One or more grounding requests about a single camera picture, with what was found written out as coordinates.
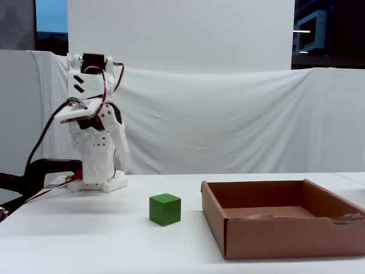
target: white wall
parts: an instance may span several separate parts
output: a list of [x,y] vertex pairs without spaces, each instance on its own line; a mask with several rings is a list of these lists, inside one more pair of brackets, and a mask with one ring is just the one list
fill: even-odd
[[70,53],[169,72],[289,70],[294,0],[68,0]]
[[30,51],[0,50],[0,64],[0,172],[23,175],[43,130],[37,67]]

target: table surface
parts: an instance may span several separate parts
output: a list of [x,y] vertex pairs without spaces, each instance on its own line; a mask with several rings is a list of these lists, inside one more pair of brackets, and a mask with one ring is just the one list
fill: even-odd
[[336,173],[346,179],[350,179],[353,182],[365,185],[365,172],[347,172],[347,173]]
[[[304,178],[365,208],[365,185],[346,174],[134,175],[109,194],[58,189],[21,207],[0,224],[0,272],[363,274],[365,257],[223,259],[201,209],[201,182]],[[181,198],[179,223],[148,220],[149,197],[162,193]]]

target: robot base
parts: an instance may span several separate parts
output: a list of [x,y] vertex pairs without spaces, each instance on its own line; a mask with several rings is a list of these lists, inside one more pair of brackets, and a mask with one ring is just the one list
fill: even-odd
[[67,184],[67,188],[70,192],[78,192],[80,190],[101,190],[103,192],[111,192],[118,190],[119,188],[126,187],[128,184],[128,178],[126,175],[118,170],[116,171],[113,179],[107,180],[100,184],[86,184],[82,180],[76,180],[72,183]]

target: window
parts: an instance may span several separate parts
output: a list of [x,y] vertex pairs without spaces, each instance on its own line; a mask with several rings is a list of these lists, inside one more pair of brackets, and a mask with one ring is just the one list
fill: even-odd
[[365,69],[364,0],[296,0],[292,68]]
[[36,49],[68,53],[67,0],[35,0]]

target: box flap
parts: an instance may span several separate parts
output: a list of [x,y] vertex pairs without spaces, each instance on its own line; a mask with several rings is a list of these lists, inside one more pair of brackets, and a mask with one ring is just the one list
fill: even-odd
[[206,181],[201,185],[201,193],[204,215],[222,254],[225,255],[225,236],[228,217],[214,197],[213,192]]
[[328,218],[235,218],[227,222],[226,258],[355,256],[365,254],[365,219],[348,225]]
[[307,179],[303,181],[301,206],[316,217],[330,219],[349,214],[365,215],[364,209]]
[[299,206],[303,181],[208,183],[222,208]]

